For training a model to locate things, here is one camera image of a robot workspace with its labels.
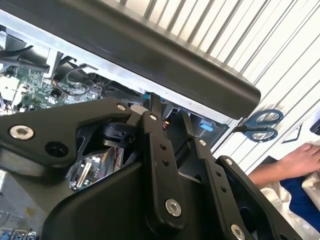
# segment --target hand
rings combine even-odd
[[[320,170],[320,146],[305,143],[276,164],[286,179],[301,177]]]

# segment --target green circuit board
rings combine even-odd
[[[98,85],[93,85],[89,89],[88,86],[84,86],[81,83],[64,81],[59,82],[60,88],[79,95],[73,96],[65,93],[61,95],[55,94],[54,77],[44,78],[42,72],[22,67],[10,67],[9,71],[12,77],[19,80],[19,88],[21,86],[25,88],[25,93],[21,101],[24,108],[45,109],[65,104],[87,102],[98,99],[101,96],[101,88]]]

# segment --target blue scissor handle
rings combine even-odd
[[[258,118],[260,118],[262,115],[265,115],[265,114],[276,114],[276,115],[278,115],[278,118],[274,119],[274,120],[257,121]],[[284,114],[282,113],[282,111],[277,110],[277,109],[265,109],[265,110],[257,111],[254,114],[252,114],[252,116],[250,116],[247,119],[247,121],[244,123],[244,125],[246,125],[248,128],[272,126],[274,124],[280,123],[282,121],[282,119],[284,119]]]
[[[278,131],[272,127],[257,127],[257,128],[248,128],[243,133],[248,139],[255,143],[264,143],[275,139],[278,136]],[[268,137],[262,139],[255,138],[255,134],[271,134]]]

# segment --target metal frame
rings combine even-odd
[[[29,43],[35,45],[46,45],[58,52],[66,53],[79,60],[79,63],[85,62],[90,66],[96,68],[97,70],[93,70],[93,72],[116,81],[130,89],[133,89],[140,93],[154,92],[159,96],[165,97],[168,101],[171,101],[179,106],[182,106],[185,109],[190,110],[191,112],[194,112],[200,116],[204,116],[208,119],[213,119],[222,124],[230,124],[230,122],[233,121],[232,118],[225,116],[220,112],[217,112],[190,98],[187,98],[168,88],[165,88],[140,75],[130,72],[119,65],[116,65],[93,53],[90,53],[28,22],[12,16],[11,14],[3,10],[0,10],[0,22],[12,31],[18,33],[19,36],[22,37],[22,39],[24,39],[23,36],[25,36]]]

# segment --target scissors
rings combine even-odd
[[[284,114],[277,109],[265,109],[255,112],[246,122],[237,127],[235,132],[243,133],[255,143],[264,143],[275,139],[278,131],[272,126],[284,119]]]

